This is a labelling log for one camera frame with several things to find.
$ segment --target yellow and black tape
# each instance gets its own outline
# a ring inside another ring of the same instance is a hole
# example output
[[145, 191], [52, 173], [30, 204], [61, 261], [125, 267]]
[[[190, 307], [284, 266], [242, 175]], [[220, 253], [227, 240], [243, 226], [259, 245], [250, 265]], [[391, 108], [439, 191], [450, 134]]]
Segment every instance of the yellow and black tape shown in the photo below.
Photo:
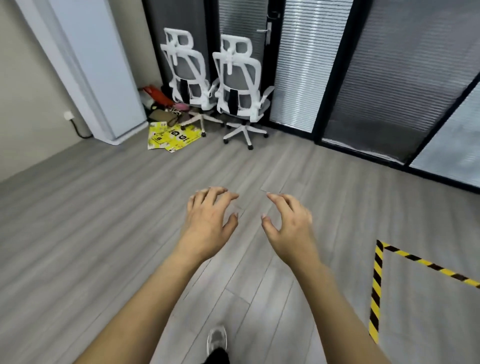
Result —
[[377, 240], [377, 246], [375, 247], [375, 261], [373, 263], [372, 299], [370, 302], [370, 322], [368, 327], [370, 336], [372, 337], [373, 341], [375, 341], [377, 344], [378, 344], [378, 326], [380, 322], [380, 299], [382, 297], [382, 289], [381, 289], [382, 267], [383, 267], [385, 250], [401, 255], [402, 257], [407, 258], [413, 262], [423, 264], [424, 266], [427, 266], [428, 268], [436, 270], [437, 272], [441, 272], [443, 274], [446, 274], [449, 277], [459, 280], [460, 282], [463, 282], [465, 284], [468, 284], [470, 286], [480, 289], [480, 282], [477, 282], [476, 280], [465, 277], [462, 274], [455, 273], [435, 263], [429, 262], [428, 260], [422, 259], [413, 254], [409, 254], [407, 252], [404, 252], [403, 250], [395, 248], [390, 244]]

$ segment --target white sneaker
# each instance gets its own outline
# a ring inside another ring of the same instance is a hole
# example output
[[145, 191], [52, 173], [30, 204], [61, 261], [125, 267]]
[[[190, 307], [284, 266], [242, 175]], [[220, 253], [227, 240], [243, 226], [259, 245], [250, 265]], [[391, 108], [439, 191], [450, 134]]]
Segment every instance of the white sneaker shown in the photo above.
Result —
[[217, 326], [210, 330], [207, 338], [207, 356], [218, 348], [227, 351], [227, 332], [223, 326]]

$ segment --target hand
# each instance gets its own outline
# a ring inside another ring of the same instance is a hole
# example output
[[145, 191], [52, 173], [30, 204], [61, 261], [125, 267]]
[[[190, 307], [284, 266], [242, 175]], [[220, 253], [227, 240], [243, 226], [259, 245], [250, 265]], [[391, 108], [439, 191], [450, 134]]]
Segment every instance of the hand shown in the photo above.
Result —
[[225, 187], [206, 188], [190, 196], [187, 217], [175, 251], [196, 264], [217, 254], [238, 225], [237, 213], [231, 214], [223, 225], [225, 210], [238, 196]]
[[268, 216], [262, 215], [262, 227], [277, 255], [294, 269], [307, 262], [319, 262], [312, 230], [312, 213], [289, 194], [270, 194], [282, 216], [278, 231]]

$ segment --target red bag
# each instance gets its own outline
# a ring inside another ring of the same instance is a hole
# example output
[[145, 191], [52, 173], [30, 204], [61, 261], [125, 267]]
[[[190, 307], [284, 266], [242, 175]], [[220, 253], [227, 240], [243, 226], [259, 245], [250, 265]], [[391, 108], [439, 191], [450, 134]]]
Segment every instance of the red bag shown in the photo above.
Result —
[[162, 91], [153, 85], [144, 87], [144, 91], [150, 95], [150, 97], [158, 102], [160, 105], [171, 108], [174, 104], [172, 100], [164, 95]]

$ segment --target wooden floor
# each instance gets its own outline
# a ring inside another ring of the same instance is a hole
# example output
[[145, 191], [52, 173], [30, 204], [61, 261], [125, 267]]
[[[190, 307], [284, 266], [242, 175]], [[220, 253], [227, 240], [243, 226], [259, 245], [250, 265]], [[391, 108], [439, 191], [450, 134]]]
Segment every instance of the wooden floor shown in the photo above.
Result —
[[[153, 363], [205, 360], [224, 324], [233, 363], [324, 363], [312, 315], [260, 226], [265, 191], [311, 211], [322, 260], [368, 324], [376, 239], [480, 280], [480, 196], [271, 131], [170, 154], [146, 133], [86, 140], [0, 184], [0, 357], [71, 363], [171, 252], [195, 190], [240, 193], [240, 223], [189, 283]], [[394, 363], [477, 363], [480, 290], [385, 253], [380, 345]]]

